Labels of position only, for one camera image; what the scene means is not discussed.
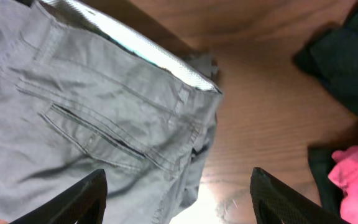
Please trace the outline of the grey shorts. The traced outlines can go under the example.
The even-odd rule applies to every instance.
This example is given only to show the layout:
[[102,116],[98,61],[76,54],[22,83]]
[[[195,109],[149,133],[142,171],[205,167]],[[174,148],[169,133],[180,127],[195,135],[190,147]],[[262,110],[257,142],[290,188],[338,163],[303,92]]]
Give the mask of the grey shorts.
[[216,71],[77,1],[0,1],[0,219],[102,169],[105,223],[169,223],[198,198]]

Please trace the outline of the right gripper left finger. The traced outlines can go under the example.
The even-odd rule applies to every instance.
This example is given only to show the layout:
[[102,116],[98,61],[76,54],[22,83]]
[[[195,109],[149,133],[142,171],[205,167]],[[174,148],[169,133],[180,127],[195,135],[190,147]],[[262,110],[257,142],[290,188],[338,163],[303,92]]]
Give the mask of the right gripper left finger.
[[11,224],[102,224],[106,199],[106,173],[97,169]]

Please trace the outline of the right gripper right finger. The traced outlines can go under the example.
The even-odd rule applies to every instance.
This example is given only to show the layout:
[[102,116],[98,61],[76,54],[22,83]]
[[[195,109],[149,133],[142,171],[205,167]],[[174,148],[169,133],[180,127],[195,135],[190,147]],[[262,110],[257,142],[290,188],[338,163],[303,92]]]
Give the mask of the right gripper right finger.
[[260,167],[253,168],[250,195],[257,224],[348,224]]

